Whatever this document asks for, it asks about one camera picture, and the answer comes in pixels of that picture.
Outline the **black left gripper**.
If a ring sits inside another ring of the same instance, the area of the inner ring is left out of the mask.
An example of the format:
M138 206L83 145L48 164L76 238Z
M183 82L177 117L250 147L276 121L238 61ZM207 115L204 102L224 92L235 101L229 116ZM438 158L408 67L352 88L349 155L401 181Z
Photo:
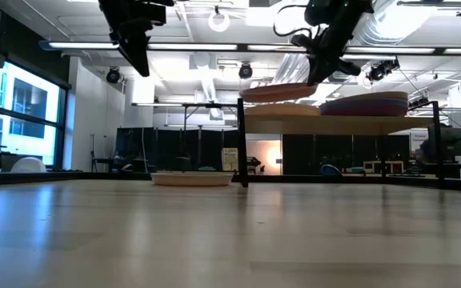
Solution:
M98 4L110 27L111 41L118 42L121 55L141 76L149 76L146 52L150 38L140 34L165 25L166 8L172 7L174 1L98 0Z

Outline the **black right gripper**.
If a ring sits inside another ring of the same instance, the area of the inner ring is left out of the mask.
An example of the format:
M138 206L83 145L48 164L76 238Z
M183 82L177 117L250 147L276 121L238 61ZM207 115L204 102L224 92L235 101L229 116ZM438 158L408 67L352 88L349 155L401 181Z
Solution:
M323 82L335 71L354 76L360 74L361 68L358 65L341 59L360 18L360 15L338 16L313 40L309 57L308 86Z

